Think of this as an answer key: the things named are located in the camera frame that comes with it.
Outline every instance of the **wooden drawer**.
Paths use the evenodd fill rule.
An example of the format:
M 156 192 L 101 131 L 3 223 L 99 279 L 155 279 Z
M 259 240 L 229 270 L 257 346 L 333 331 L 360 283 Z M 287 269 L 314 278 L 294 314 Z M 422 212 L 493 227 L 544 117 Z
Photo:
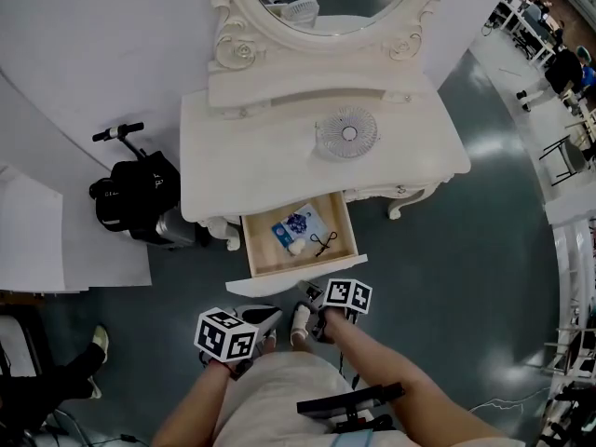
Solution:
M 310 203 L 337 239 L 319 257 L 319 244 L 309 244 L 297 256 L 285 250 L 271 227 Z M 341 192 L 312 197 L 278 209 L 242 217 L 244 239 L 253 278 L 226 283 L 228 291 L 249 297 L 288 290 L 301 280 L 322 277 L 368 261 L 359 255 L 347 206 Z

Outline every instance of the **black and white marker cube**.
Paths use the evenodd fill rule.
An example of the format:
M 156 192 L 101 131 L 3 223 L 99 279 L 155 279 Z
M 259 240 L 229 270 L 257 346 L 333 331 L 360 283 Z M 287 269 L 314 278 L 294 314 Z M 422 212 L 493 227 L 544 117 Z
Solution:
M 195 346 L 221 362 L 250 358 L 259 329 L 220 308 L 198 316 Z
M 331 278 L 327 282 L 323 306 L 350 308 L 366 315 L 372 297 L 373 289 L 356 279 Z

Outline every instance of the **ornate mirror frame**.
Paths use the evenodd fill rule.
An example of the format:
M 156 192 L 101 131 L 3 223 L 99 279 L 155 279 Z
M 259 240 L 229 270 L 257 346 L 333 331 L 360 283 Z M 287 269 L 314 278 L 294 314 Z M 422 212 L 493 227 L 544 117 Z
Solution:
M 301 92 L 366 88 L 409 96 L 427 86 L 417 77 L 417 56 L 440 0 L 401 0 L 371 25 L 337 35 L 295 30 L 259 0 L 210 1 L 219 12 L 209 67 L 213 108 L 243 108 L 245 116 Z

